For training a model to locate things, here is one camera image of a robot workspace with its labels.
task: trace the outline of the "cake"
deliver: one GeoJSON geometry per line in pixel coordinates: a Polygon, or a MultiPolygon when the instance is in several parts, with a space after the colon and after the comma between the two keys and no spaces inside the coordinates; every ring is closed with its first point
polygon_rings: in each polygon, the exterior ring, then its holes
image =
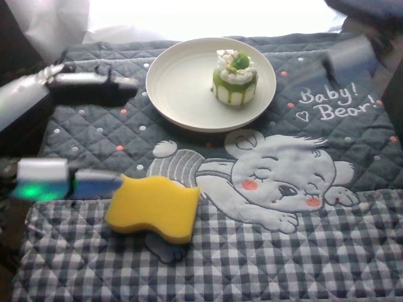
{"type": "Polygon", "coordinates": [[[219,60],[213,73],[213,93],[228,105],[240,106],[252,100],[258,72],[250,57],[237,50],[218,50],[219,60]]]}

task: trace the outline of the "heart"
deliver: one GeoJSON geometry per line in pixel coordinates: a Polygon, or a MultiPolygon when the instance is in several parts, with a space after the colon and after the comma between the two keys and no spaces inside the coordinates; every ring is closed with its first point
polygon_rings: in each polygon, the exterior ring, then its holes
{"type": "Polygon", "coordinates": [[[297,118],[299,118],[300,120],[306,121],[307,123],[309,122],[308,120],[308,112],[303,111],[303,112],[298,112],[296,114],[297,118]]]}

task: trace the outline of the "sleeping bear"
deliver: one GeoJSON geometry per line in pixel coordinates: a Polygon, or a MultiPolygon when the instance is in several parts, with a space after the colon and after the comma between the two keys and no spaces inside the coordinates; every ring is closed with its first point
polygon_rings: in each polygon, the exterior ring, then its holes
{"type": "Polygon", "coordinates": [[[359,203],[356,194],[343,187],[354,176],[353,165],[333,161],[320,149],[325,142],[237,130],[225,139],[225,149],[235,160],[205,159],[192,150],[178,150],[174,142],[161,142],[147,175],[199,186],[202,198],[230,219],[293,233],[296,213],[319,211],[325,202],[359,203]]]}

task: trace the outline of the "white plate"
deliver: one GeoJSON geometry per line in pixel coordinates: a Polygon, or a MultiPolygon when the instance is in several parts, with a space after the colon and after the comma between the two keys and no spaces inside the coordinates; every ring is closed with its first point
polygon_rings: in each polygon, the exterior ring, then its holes
{"type": "Polygon", "coordinates": [[[168,120],[199,132],[223,132],[255,120],[269,106],[276,76],[255,48],[228,38],[202,38],[176,44],[151,64],[145,81],[152,104],[168,120]],[[217,50],[243,50],[259,73],[256,94],[245,106],[229,106],[211,92],[217,50]]]}

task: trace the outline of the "pink cheek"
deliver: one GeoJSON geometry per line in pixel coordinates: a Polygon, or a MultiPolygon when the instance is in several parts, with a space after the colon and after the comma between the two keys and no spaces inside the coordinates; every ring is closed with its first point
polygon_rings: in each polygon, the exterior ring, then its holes
{"type": "Polygon", "coordinates": [[[307,205],[311,207],[320,206],[321,204],[321,200],[318,197],[310,197],[307,200],[307,205]]]}
{"type": "Polygon", "coordinates": [[[245,181],[242,182],[242,187],[243,187],[245,190],[253,191],[253,190],[256,190],[256,189],[258,188],[258,184],[257,184],[256,181],[252,181],[252,180],[250,180],[250,179],[246,179],[245,181]]]}

